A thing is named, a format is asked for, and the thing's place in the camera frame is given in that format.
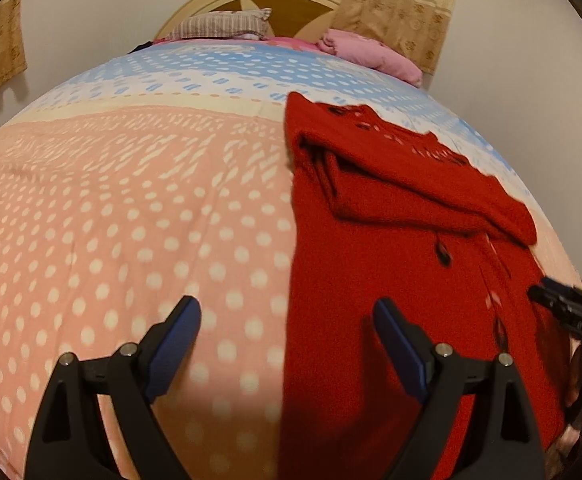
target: white polka dot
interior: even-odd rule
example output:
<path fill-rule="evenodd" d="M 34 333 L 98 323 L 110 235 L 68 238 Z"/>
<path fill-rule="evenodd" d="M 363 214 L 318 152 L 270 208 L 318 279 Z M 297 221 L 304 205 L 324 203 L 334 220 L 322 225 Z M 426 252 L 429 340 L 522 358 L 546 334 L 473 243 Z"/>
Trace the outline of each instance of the white polka dot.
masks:
<path fill-rule="evenodd" d="M 108 310 L 104 315 L 104 326 L 107 330 L 114 330 L 118 325 L 118 313 L 115 310 Z"/>
<path fill-rule="evenodd" d="M 280 346 L 272 346 L 267 350 L 267 363 L 271 368 L 282 370 L 285 362 L 285 351 Z"/>
<path fill-rule="evenodd" d="M 138 261 L 143 264 L 148 264 L 153 260 L 153 250 L 145 247 L 138 251 Z"/>
<path fill-rule="evenodd" d="M 29 378 L 29 386 L 34 392 L 37 392 L 40 389 L 40 378 L 37 374 L 31 374 Z"/>
<path fill-rule="evenodd" d="M 159 290 L 162 287 L 162 274 L 160 272 L 151 272 L 146 276 L 146 286 L 151 290 Z"/>
<path fill-rule="evenodd" d="M 216 262 L 209 267 L 209 277 L 214 282 L 223 282 L 226 276 L 226 267 L 223 264 Z"/>
<path fill-rule="evenodd" d="M 240 431 L 235 437 L 235 443 L 238 449 L 244 452 L 250 452 L 255 449 L 256 436 L 251 431 Z"/>
<path fill-rule="evenodd" d="M 233 363 L 238 357 L 238 348 L 233 341 L 224 339 L 217 344 L 217 358 L 222 363 Z"/>
<path fill-rule="evenodd" d="M 82 329 L 82 332 L 80 333 L 80 341 L 82 341 L 82 344 L 84 344 L 85 346 L 91 346 L 92 344 L 94 344 L 94 340 L 95 340 L 94 329 L 92 329 L 90 326 L 85 326 Z"/>
<path fill-rule="evenodd" d="M 133 238 L 133 240 L 135 240 L 137 242 L 141 242 L 142 240 L 144 240 L 145 236 L 146 236 L 146 229 L 142 226 L 136 227 L 131 232 L 131 237 Z"/>
<path fill-rule="evenodd" d="M 173 267 L 173 272 L 178 278 L 186 278 L 189 274 L 189 266 L 185 262 L 178 262 Z"/>
<path fill-rule="evenodd" d="M 97 300 L 106 300 L 109 297 L 109 285 L 100 283 L 95 289 L 95 297 Z"/>
<path fill-rule="evenodd" d="M 251 317 L 244 324 L 244 334 L 250 341 L 259 341 L 262 339 L 264 325 L 259 317 Z"/>
<path fill-rule="evenodd" d="M 134 294 L 132 288 L 130 288 L 129 290 L 127 290 L 127 293 L 125 295 L 125 306 L 127 308 L 130 308 L 131 305 L 133 305 L 134 296 L 135 296 L 135 294 Z"/>
<path fill-rule="evenodd" d="M 174 238 L 174 237 L 169 237 L 164 241 L 164 248 L 167 251 L 177 251 L 178 248 L 180 248 L 180 242 L 178 241 L 178 238 Z"/>
<path fill-rule="evenodd" d="M 273 256 L 273 265 L 276 269 L 286 270 L 291 266 L 291 259 L 288 254 L 276 253 Z"/>
<path fill-rule="evenodd" d="M 282 408 L 279 402 L 268 402 L 264 407 L 264 417 L 272 423 L 280 420 L 280 414 L 282 413 Z"/>
<path fill-rule="evenodd" d="M 202 244 L 197 252 L 201 258 L 206 258 L 211 253 L 211 246 L 209 244 Z"/>
<path fill-rule="evenodd" d="M 80 285 L 80 276 L 77 274 L 72 274 L 69 278 L 68 285 L 69 288 L 78 288 L 78 285 Z"/>
<path fill-rule="evenodd" d="M 229 459 L 220 453 L 214 453 L 209 457 L 209 465 L 211 470 L 216 474 L 224 474 L 231 467 Z"/>
<path fill-rule="evenodd" d="M 211 403 L 211 413 L 217 418 L 228 420 L 231 418 L 231 402 L 222 397 L 216 397 Z"/>
<path fill-rule="evenodd" d="M 271 245 L 271 235 L 265 231 L 261 231 L 255 237 L 255 241 L 259 246 L 268 247 Z"/>
<path fill-rule="evenodd" d="M 36 345 L 44 346 L 47 343 L 47 332 L 46 330 L 38 330 L 36 334 Z"/>
<path fill-rule="evenodd" d="M 239 290 L 229 290 L 225 298 L 226 306 L 229 310 L 238 310 L 244 305 L 242 292 Z"/>
<path fill-rule="evenodd" d="M 49 301 L 49 303 L 55 303 L 56 301 L 58 301 L 59 297 L 60 291 L 57 290 L 57 288 L 53 287 L 51 290 L 49 290 L 49 294 L 47 294 L 47 301 Z"/>
<path fill-rule="evenodd" d="M 199 444 L 204 438 L 204 430 L 202 425 L 198 422 L 188 422 L 184 426 L 184 434 L 189 442 Z"/>
<path fill-rule="evenodd" d="M 240 389 L 246 395 L 253 395 L 258 392 L 260 378 L 255 372 L 244 372 L 240 375 Z"/>
<path fill-rule="evenodd" d="M 281 218 L 277 221 L 277 228 L 279 231 L 290 231 L 291 230 L 291 222 L 286 218 Z"/>
<path fill-rule="evenodd" d="M 235 248 L 233 257 L 239 264 L 245 264 L 249 261 L 249 250 L 246 247 L 239 246 Z"/>
<path fill-rule="evenodd" d="M 131 321 L 131 334 L 133 337 L 140 339 L 146 333 L 146 320 L 143 316 L 135 316 Z"/>
<path fill-rule="evenodd" d="M 269 276 L 263 269 L 256 269 L 251 273 L 251 286 L 255 288 L 264 288 L 269 282 Z"/>
<path fill-rule="evenodd" d="M 24 401 L 27 400 L 27 393 L 22 386 L 18 386 L 18 389 L 15 391 L 15 396 L 21 404 L 24 404 Z"/>
<path fill-rule="evenodd" d="M 189 377 L 194 383 L 205 384 L 209 381 L 209 369 L 202 363 L 195 363 L 189 369 Z"/>
<path fill-rule="evenodd" d="M 0 404 L 1 404 L 2 409 L 4 410 L 5 413 L 11 413 L 12 404 L 11 404 L 11 400 L 9 399 L 9 397 L 3 397 Z"/>
<path fill-rule="evenodd" d="M 91 272 L 92 274 L 99 274 L 101 270 L 102 270 L 102 260 L 99 260 L 98 258 L 92 260 L 92 262 L 89 264 L 89 272 Z"/>
<path fill-rule="evenodd" d="M 271 298 L 269 306 L 271 307 L 271 312 L 276 316 L 286 316 L 287 315 L 287 298 L 284 296 L 274 296 Z"/>
<path fill-rule="evenodd" d="M 129 273 L 129 266 L 127 264 L 122 264 L 120 270 L 118 271 L 118 281 L 123 283 L 127 279 L 127 274 Z"/>

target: cream headboard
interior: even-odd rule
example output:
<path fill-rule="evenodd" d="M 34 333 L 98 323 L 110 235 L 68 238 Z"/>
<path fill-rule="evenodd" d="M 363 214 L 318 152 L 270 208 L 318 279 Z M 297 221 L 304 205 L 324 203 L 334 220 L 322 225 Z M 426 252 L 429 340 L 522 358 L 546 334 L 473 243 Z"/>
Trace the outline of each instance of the cream headboard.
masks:
<path fill-rule="evenodd" d="M 316 42 L 329 28 L 342 0 L 190 0 L 155 35 L 164 38 L 185 18 L 211 10 L 250 10 L 270 7 L 271 36 Z"/>

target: bedspread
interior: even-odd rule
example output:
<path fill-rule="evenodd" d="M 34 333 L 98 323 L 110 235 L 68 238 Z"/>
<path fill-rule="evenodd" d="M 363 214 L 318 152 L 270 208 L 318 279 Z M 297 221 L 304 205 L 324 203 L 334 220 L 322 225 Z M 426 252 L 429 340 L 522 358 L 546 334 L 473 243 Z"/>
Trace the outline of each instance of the bedspread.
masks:
<path fill-rule="evenodd" d="M 247 41 L 166 43 L 69 79 L 0 129 L 0 466 L 24 469 L 57 357 L 139 340 L 183 294 L 193 354 L 155 414 L 193 478 L 276 471 L 295 223 L 286 95 L 369 104 L 466 155 L 523 201 L 547 274 L 577 283 L 537 202 L 464 121 L 397 79 Z M 111 406 L 121 473 L 136 475 Z"/>

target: pillow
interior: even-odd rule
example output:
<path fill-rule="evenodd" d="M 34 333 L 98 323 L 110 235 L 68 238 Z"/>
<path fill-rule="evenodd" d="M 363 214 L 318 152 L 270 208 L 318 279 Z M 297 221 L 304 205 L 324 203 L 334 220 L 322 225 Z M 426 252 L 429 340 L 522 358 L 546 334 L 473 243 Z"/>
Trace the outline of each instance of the pillow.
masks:
<path fill-rule="evenodd" d="M 167 40 L 192 40 L 193 38 L 234 38 L 253 34 L 264 38 L 269 30 L 271 9 L 216 10 L 183 20 Z"/>

